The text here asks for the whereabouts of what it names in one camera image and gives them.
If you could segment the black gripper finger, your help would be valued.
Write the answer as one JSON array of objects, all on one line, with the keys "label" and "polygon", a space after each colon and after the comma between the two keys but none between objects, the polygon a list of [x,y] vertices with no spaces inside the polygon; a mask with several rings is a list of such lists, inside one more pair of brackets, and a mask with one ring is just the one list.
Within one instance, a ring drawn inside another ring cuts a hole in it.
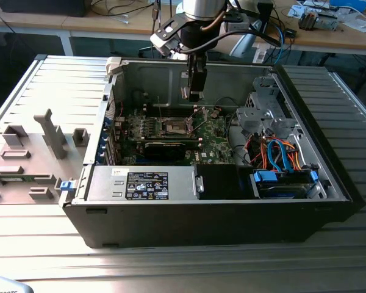
[{"label": "black gripper finger", "polygon": [[191,54],[188,58],[188,100],[197,102],[203,92],[207,77],[205,54]]}]

